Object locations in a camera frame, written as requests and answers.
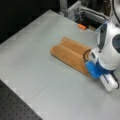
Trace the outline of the blue and white gripper body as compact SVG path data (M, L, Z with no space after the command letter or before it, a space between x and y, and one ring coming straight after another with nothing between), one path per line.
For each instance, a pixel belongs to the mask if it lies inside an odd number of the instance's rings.
M119 82L114 75L114 72L102 68L98 64L97 58L90 60L89 57L84 54L83 60L90 76L94 79L100 79L108 92L111 92L113 89L119 88Z

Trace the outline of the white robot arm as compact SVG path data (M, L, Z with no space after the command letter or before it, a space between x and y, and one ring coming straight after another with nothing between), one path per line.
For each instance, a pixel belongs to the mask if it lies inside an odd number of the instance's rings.
M114 71L120 67L120 27L113 22L104 23L98 33L97 46L83 59L91 77L99 78L109 92L118 89Z

